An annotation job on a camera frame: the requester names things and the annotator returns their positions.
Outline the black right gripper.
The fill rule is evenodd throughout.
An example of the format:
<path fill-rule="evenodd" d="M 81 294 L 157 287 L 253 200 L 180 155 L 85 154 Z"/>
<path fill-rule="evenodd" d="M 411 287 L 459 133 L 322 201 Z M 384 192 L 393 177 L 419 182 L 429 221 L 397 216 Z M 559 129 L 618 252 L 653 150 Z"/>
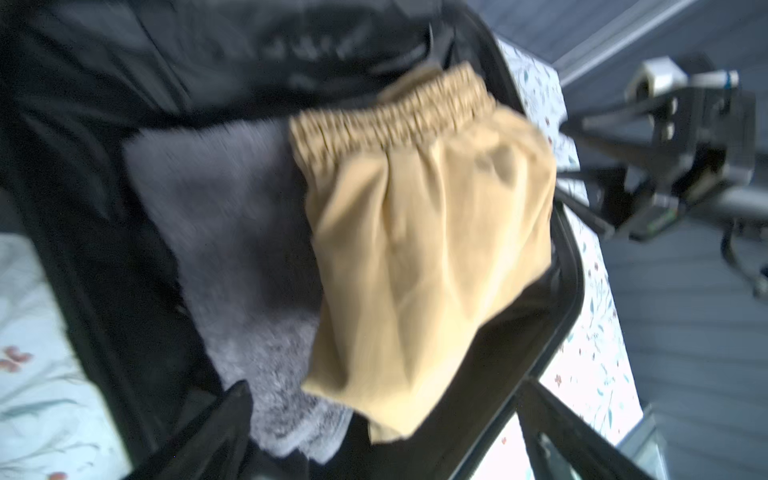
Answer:
<path fill-rule="evenodd" d="M 573 114 L 560 131 L 617 163 L 558 174 L 601 190 L 596 207 L 564 189 L 557 200 L 603 238 L 652 240 L 686 217 L 721 228 L 756 222 L 751 93 L 681 88 Z"/>

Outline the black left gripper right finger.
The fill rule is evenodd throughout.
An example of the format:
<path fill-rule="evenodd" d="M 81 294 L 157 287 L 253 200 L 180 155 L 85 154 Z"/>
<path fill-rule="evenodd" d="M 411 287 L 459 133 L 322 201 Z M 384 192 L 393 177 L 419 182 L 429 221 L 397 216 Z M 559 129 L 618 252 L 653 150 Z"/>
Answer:
<path fill-rule="evenodd" d="M 524 381 L 516 398 L 536 479 L 651 479 L 538 381 Z"/>

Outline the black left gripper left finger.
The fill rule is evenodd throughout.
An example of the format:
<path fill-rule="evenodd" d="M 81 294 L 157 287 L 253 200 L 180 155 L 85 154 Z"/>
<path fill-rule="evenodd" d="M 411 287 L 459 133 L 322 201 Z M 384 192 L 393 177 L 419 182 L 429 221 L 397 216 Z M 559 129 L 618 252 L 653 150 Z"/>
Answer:
<path fill-rule="evenodd" d="M 249 443 L 253 399 L 241 380 L 206 407 L 128 480 L 235 479 Z"/>

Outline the tan shorts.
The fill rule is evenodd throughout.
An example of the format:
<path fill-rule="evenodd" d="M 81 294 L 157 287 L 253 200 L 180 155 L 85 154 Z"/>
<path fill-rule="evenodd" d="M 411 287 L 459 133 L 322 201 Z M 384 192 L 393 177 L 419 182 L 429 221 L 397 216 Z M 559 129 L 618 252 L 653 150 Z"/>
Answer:
<path fill-rule="evenodd" d="M 323 288 L 307 393 L 411 437 L 478 330 L 551 264 L 557 165 L 468 63 L 289 123 Z"/>

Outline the grey towel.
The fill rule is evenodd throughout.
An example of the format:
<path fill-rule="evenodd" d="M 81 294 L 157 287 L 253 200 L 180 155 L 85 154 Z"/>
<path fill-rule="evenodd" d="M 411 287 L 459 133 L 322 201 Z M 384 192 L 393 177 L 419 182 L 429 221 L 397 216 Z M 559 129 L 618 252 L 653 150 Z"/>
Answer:
<path fill-rule="evenodd" d="M 329 461 L 352 413 L 301 388 L 322 286 L 287 120 L 143 130 L 123 154 L 214 369 L 250 388 L 252 439 Z"/>

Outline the white hard-shell suitcase black lining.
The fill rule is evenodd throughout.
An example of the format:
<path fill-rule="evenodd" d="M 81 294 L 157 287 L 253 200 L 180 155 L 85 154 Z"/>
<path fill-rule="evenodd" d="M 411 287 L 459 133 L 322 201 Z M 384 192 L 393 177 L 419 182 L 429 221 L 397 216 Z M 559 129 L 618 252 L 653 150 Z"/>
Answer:
<path fill-rule="evenodd" d="M 1 185 L 136 479 L 456 479 L 584 301 L 460 1 L 5 1 Z"/>

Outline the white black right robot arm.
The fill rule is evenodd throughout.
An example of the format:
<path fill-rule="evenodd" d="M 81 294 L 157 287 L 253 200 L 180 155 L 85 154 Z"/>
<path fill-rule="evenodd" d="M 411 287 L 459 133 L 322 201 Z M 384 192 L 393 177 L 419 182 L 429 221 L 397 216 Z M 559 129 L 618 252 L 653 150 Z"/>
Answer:
<path fill-rule="evenodd" d="M 595 185 L 597 206 L 557 189 L 557 202 L 602 238 L 647 243 L 690 218 L 722 230 L 730 270 L 767 298 L 767 269 L 738 259 L 737 236 L 767 239 L 767 189 L 753 182 L 762 159 L 755 98 L 739 89 L 685 86 L 642 100 L 572 115 L 563 135 L 616 161 L 558 176 Z"/>

